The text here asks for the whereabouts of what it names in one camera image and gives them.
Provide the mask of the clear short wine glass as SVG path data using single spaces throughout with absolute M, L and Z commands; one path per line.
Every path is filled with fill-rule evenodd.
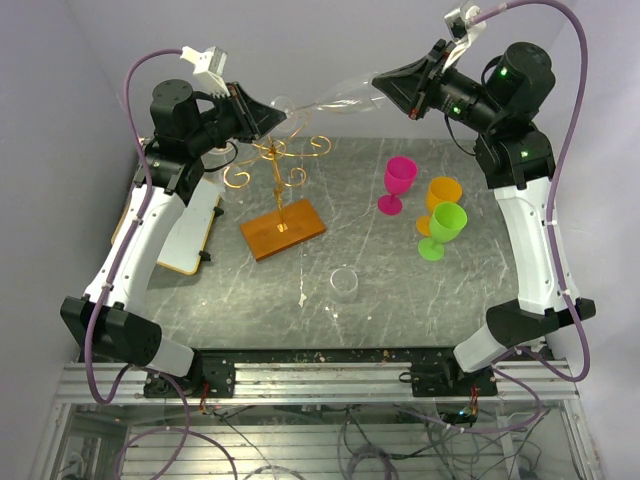
M 329 294 L 335 302 L 353 302 L 357 297 L 358 288 L 358 276 L 356 272 L 350 268 L 338 268 L 329 276 Z

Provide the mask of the clear tall wine glass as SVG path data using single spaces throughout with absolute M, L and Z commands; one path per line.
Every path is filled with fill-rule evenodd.
M 372 84 L 377 75 L 377 72 L 372 72 L 341 81 L 306 105 L 297 106 L 283 95 L 274 98 L 271 106 L 286 115 L 276 131 L 283 134 L 294 132 L 312 111 L 357 114 L 380 109 L 387 97 Z

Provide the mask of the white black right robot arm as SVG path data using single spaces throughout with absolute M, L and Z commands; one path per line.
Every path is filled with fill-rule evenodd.
M 435 109 L 476 132 L 473 156 L 507 227 L 518 296 L 489 308 L 484 325 L 454 348 L 456 362 L 440 380 L 459 396 L 475 385 L 475 371 L 526 342 L 580 327 L 596 306 L 568 270 L 554 212 L 560 163 L 533 122 L 555 85 L 549 55 L 516 42 L 487 64 L 479 82 L 458 72 L 453 57 L 453 43 L 439 40 L 425 57 L 371 84 L 412 120 Z

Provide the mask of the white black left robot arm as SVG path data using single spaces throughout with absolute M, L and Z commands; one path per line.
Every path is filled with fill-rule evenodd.
M 154 135 L 134 178 L 121 229 L 84 294 L 65 298 L 60 309 L 80 346 L 169 374 L 168 384 L 182 397 L 202 389 L 204 373 L 192 348 L 168 339 L 157 323 L 144 318 L 151 273 L 205 172 L 203 155 L 231 139 L 258 140 L 286 119 L 284 112 L 253 100 L 238 83 L 227 88 L 228 95 L 214 96 L 178 79 L 154 88 Z

